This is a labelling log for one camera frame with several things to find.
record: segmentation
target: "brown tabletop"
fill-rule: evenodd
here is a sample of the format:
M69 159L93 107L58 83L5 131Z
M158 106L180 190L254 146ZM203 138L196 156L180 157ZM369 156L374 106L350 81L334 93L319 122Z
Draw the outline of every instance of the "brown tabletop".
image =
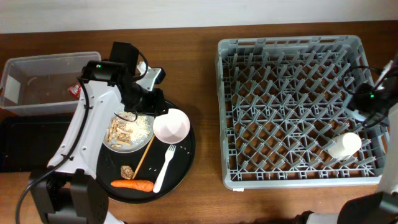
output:
M97 51L109 57L113 41L131 42L151 67L163 67L165 97L188 114L195 128L196 155L182 183L164 198L132 205L110 200L109 210L128 223L251 223L292 218L306 210L338 213L347 200L376 186L264 189L233 192L221 181L220 121L215 55L221 39L354 34L370 66L382 68L398 50L398 22L280 24L187 29L104 30L0 34L0 70L7 59ZM9 113L0 111L0 118ZM13 223L17 200L29 173L0 174L0 222ZM22 206L22 223L40 223L32 197Z

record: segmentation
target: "round black plate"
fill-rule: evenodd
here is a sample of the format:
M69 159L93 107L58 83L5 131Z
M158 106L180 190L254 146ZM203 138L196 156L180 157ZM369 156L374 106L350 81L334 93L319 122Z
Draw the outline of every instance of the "round black plate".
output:
M167 101L169 108L177 108ZM156 178L162 169L169 144L154 139L148 153L138 171L136 180L150 180L155 183ZM120 167L123 165L136 169L146 145L132 153L117 153L108 149L104 144L99 152L97 163L97 182L107 191L111 199L126 203L146 203L163 197L183 180L195 157L195 135L191 125L188 136L176 144L173 159L170 161L160 192L142 192L134 189L116 188L111 185L114 180L123 179L120 174Z

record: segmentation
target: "toy carrot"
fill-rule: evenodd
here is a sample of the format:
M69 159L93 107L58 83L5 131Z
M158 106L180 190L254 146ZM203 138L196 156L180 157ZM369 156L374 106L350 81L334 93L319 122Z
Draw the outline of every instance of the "toy carrot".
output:
M115 180L111 182L113 187L125 187L130 189L151 192L154 189L154 183L149 180Z

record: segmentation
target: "dish rack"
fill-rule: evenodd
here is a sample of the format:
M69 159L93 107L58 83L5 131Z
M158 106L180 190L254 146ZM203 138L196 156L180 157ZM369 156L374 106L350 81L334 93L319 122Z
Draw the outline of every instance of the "dish rack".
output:
M223 183L228 189L378 184L386 127L364 130L345 110L350 66L368 65L353 35L228 39L218 43ZM345 76L348 89L373 85L369 70ZM331 138L354 132L362 147L332 158Z

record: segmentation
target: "white fork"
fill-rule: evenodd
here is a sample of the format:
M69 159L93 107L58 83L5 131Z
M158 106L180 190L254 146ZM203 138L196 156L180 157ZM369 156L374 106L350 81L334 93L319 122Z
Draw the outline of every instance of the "white fork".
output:
M156 182L154 185L155 193L159 192L160 188L162 187L164 175L166 174L167 166L169 165L170 160L173 159L175 148L176 148L176 146L170 145L166 151L166 154L164 154L165 161L164 161L162 170L160 171L159 175L157 176L157 179L156 179Z

